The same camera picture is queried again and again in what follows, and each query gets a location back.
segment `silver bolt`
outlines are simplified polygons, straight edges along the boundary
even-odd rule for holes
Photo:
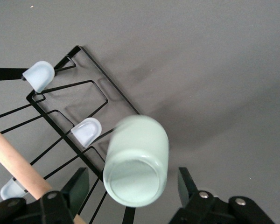
[[[204,191],[199,192],[199,195],[202,198],[208,198],[209,197],[209,195],[206,192],[204,192]]]
[[[235,202],[242,206],[246,205],[246,202],[244,201],[244,199],[241,199],[241,198],[235,199]]]
[[[13,207],[20,202],[19,198],[12,200],[7,206]]]
[[[57,195],[57,193],[53,192],[53,193],[48,195],[48,199],[52,199],[52,198],[56,197],[56,195]]]

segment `dish rack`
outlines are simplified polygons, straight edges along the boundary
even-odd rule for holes
[[[0,69],[0,80],[20,79],[25,70]],[[29,107],[34,108],[39,115],[6,128],[1,133],[6,134],[40,119],[45,120],[54,129],[59,138],[50,143],[50,146],[39,153],[30,164],[35,165],[60,142],[66,143],[74,151],[75,156],[45,175],[44,179],[52,177],[72,162],[80,160],[83,166],[88,168],[91,176],[90,191],[78,214],[87,213],[85,210],[88,204],[93,211],[89,221],[91,224],[95,221],[107,196],[104,189],[105,192],[98,203],[90,200],[98,185],[103,186],[102,173],[110,133],[122,118],[140,113],[85,48],[75,46],[54,67],[54,70],[55,77],[45,90],[41,93],[31,91],[26,97],[28,104],[0,114],[0,119]],[[103,134],[88,148],[83,148],[70,130],[87,117],[95,117],[101,122]],[[122,223],[132,224],[134,214],[135,208],[125,207]]]

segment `gray table surface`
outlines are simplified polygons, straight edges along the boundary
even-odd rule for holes
[[[167,187],[137,209],[136,224],[167,223],[181,206],[178,167],[225,201],[252,198],[280,224],[280,1],[0,1],[0,67],[55,65],[77,44],[169,136]],[[0,81],[0,113],[25,104],[30,90]],[[33,130],[7,138],[24,153]],[[10,177],[0,165],[0,188]],[[122,218],[122,206],[106,204],[95,223]]]

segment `wooden handle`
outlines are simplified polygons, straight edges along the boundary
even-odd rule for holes
[[[18,151],[0,133],[0,163],[14,176],[23,187],[36,199],[52,189],[48,182],[19,154]],[[86,224],[76,215],[76,224]]]

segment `white plastic cap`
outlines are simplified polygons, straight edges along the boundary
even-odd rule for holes
[[[53,66],[45,61],[35,63],[30,69],[23,73],[25,79],[30,83],[35,92],[42,92],[53,80],[55,70]]]
[[[86,118],[71,129],[71,132],[81,145],[88,147],[102,132],[100,122],[95,118]]]
[[[26,194],[25,188],[12,178],[0,190],[0,196],[3,200],[12,197],[24,197]]]

